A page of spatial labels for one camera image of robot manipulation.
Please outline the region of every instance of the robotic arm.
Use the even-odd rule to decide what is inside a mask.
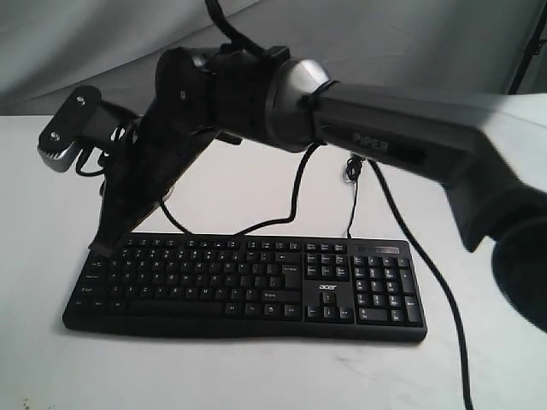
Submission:
[[[90,249],[111,255],[215,139],[290,152],[333,144],[439,182],[462,242],[497,241],[492,267],[509,301],[547,331],[547,96],[482,96],[349,85],[286,47],[263,50],[237,32],[216,0],[209,15],[232,40],[166,51],[156,98],[139,118],[76,89],[40,134],[47,165],[77,172],[95,148],[105,180]]]

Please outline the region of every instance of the space bar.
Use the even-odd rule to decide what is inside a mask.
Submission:
[[[146,316],[218,316],[222,303],[132,301],[127,312]]]

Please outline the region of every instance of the computer keyboard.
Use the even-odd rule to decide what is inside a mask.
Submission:
[[[132,233],[90,253],[65,326],[146,337],[426,336],[409,246],[324,237]]]

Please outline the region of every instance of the white table surface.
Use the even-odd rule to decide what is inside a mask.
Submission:
[[[416,253],[429,332],[419,345],[340,341],[185,341],[67,331],[62,311],[97,228],[100,179],[49,170],[36,153],[48,118],[0,118],[0,408],[462,409],[456,332],[444,294]],[[344,234],[348,157],[322,147],[303,178],[297,220],[261,234]],[[168,206],[190,229],[230,233],[288,214],[300,155],[214,143]],[[402,239],[365,166],[355,237]],[[503,299],[491,241],[461,246],[442,189],[384,167],[410,228],[462,311],[476,409],[545,409],[547,335]],[[173,231],[160,212],[140,231]]]

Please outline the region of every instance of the keyboard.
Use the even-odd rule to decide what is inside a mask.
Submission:
[[[131,233],[90,253],[68,329],[143,337],[426,336],[409,245],[324,237]]]

